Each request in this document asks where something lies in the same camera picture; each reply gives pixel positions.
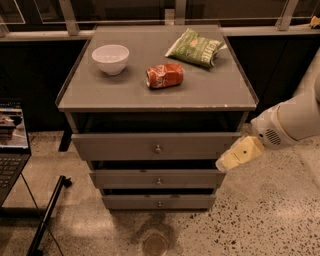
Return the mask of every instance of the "chip bag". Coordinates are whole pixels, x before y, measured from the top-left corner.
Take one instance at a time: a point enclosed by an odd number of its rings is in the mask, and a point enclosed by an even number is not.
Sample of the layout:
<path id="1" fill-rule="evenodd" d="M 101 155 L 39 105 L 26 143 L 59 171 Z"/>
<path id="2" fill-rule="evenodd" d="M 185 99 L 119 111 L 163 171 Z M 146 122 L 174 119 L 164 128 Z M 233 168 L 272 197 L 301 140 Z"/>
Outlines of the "chip bag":
<path id="1" fill-rule="evenodd" d="M 188 28 L 165 56 L 211 68 L 214 66 L 214 57 L 224 45 L 224 42 L 200 37 L 196 31 Z"/>

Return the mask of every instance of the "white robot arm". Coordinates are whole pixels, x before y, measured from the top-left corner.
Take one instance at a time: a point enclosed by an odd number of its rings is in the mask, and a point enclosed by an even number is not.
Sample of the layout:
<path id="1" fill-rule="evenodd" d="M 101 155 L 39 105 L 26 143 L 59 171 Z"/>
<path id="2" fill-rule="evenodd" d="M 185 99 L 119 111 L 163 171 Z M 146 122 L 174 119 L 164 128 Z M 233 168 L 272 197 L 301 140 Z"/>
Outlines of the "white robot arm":
<path id="1" fill-rule="evenodd" d="M 261 113 L 252 133 L 266 148 L 281 149 L 320 135 L 320 74 L 314 88 Z"/>
<path id="2" fill-rule="evenodd" d="M 265 110 L 251 124 L 253 136 L 238 139 L 223 153 L 216 161 L 219 170 L 246 163 L 265 148 L 282 149 L 320 135 L 320 73 L 310 91 Z"/>

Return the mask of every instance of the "gray drawer cabinet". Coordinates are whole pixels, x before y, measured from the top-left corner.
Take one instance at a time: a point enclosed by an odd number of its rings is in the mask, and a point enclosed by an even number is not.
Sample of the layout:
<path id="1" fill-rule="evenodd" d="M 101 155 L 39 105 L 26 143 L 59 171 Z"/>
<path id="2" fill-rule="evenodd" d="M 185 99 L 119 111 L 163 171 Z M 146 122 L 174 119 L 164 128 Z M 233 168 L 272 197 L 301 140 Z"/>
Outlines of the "gray drawer cabinet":
<path id="1" fill-rule="evenodd" d="M 72 141 L 107 209 L 209 209 L 223 184 L 215 161 L 241 136 L 256 97 L 230 48 L 211 70 L 164 57 L 187 27 L 98 26 L 59 95 Z M 225 40 L 217 26 L 191 27 Z M 102 73 L 90 57 L 108 43 L 130 51 L 117 76 Z M 147 88 L 146 69 L 168 62 L 183 66 L 183 83 Z"/>

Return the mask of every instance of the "laptop keyboard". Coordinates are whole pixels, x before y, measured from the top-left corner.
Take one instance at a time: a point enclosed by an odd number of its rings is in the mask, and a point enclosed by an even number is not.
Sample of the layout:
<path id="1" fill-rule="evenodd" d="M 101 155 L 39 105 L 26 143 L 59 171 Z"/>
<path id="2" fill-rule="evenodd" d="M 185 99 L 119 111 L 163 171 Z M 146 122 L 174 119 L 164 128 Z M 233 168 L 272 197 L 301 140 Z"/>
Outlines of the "laptop keyboard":
<path id="1" fill-rule="evenodd" d="M 0 189 L 7 188 L 21 163 L 20 158 L 0 158 Z"/>

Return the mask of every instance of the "drawer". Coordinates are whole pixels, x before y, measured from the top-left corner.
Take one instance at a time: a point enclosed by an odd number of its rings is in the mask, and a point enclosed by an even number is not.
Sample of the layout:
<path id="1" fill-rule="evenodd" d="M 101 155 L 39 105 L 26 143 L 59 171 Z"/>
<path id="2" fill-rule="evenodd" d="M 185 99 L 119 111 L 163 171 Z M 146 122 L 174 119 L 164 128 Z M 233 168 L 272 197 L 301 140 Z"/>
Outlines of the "drawer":
<path id="1" fill-rule="evenodd" d="M 83 160 L 218 159 L 240 133 L 73 134 Z"/>
<path id="2" fill-rule="evenodd" d="M 218 170 L 97 170 L 90 173 L 96 188 L 213 188 L 225 173 Z"/>
<path id="3" fill-rule="evenodd" d="M 215 195 L 108 195 L 102 198 L 111 210 L 207 210 L 215 199 Z"/>

